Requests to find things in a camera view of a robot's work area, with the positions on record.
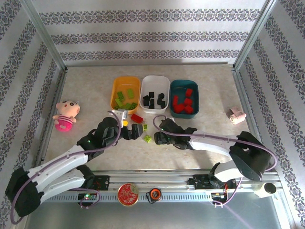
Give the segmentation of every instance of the red round tin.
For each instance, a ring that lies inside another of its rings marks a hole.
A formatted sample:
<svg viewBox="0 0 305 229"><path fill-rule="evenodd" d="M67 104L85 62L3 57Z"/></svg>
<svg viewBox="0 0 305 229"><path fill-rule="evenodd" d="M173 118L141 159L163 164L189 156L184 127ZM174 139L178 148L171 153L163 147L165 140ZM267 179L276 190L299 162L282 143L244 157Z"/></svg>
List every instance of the red round tin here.
<svg viewBox="0 0 305 229"><path fill-rule="evenodd" d="M119 188L118 199L124 206L132 206L139 200L139 190L134 184L124 184Z"/></svg>

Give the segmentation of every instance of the cable connector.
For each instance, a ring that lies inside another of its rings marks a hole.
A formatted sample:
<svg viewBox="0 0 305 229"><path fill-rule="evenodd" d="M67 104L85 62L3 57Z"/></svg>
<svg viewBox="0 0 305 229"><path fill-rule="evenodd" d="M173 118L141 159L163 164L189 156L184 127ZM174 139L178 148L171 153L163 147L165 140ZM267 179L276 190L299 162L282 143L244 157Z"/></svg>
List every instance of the cable connector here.
<svg viewBox="0 0 305 229"><path fill-rule="evenodd" d="M219 205L217 205L217 204L215 203L215 208L217 208L217 207L224 208L223 204L219 204Z"/></svg>

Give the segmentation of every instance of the yellow bowl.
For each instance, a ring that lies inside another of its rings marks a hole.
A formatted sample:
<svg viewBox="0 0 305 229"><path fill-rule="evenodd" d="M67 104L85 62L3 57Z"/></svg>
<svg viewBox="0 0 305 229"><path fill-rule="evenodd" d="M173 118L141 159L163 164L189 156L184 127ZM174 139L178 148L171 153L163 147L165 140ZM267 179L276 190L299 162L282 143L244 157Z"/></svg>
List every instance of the yellow bowl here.
<svg viewBox="0 0 305 229"><path fill-rule="evenodd" d="M123 101L123 104L126 103L136 103L137 106L133 110L128 111L128 114L134 114L139 107L139 99L140 99L140 88L141 88L141 82L137 77L134 76L122 76L114 80L113 86L112 86L112 94L111 94L111 100L110 100L110 106L112 110L117 106L117 103L115 102L115 99L119 98L118 92L122 92L124 95L125 100ZM129 99L127 96L127 89L133 90L133 99Z"/></svg>

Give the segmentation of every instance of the teal bowl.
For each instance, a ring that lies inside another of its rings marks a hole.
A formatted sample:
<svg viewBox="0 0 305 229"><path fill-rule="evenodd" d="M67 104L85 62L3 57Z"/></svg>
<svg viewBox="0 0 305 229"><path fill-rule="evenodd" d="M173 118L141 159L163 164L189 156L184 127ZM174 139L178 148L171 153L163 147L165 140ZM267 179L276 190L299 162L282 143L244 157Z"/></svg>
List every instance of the teal bowl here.
<svg viewBox="0 0 305 229"><path fill-rule="evenodd" d="M182 111L180 114L177 114L173 110L173 97L177 95L179 97L178 104L183 104L185 97L186 89L190 88L193 90L193 93L190 97L193 104L192 108L194 112L192 114L187 114L185 111ZM171 83L170 87L170 110L171 115L175 118L194 118L195 115L199 112L199 90L198 85L192 80L174 80Z"/></svg>

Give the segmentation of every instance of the rolled bandage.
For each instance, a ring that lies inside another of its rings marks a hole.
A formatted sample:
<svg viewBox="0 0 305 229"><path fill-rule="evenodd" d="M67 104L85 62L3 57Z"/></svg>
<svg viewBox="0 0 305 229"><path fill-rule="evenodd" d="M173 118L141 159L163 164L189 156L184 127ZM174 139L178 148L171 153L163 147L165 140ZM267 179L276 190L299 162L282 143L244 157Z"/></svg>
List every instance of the rolled bandage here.
<svg viewBox="0 0 305 229"><path fill-rule="evenodd" d="M247 115L244 112L242 112L241 110L239 110L236 106L231 108L230 110L233 113L230 116L230 121L235 125L244 121L247 117Z"/></svg>

